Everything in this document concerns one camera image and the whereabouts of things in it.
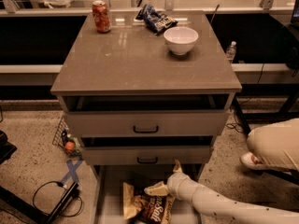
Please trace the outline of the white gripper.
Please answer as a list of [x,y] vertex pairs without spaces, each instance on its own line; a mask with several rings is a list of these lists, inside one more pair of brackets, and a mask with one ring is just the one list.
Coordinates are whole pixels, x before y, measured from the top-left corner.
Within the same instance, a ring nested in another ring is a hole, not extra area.
[[167,185],[163,181],[158,182],[153,186],[144,188],[145,193],[149,196],[167,196],[170,193],[178,200],[190,202],[199,184],[182,173],[179,160],[175,160],[173,172],[174,174],[167,180]]

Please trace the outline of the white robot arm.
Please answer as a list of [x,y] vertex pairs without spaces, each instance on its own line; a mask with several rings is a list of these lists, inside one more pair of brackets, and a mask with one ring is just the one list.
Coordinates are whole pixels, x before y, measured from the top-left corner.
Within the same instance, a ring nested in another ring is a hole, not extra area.
[[173,174],[163,181],[144,188],[150,196],[171,195],[189,203],[199,214],[209,217],[228,217],[238,224],[299,224],[299,214],[251,203],[229,199],[183,173],[175,160]]

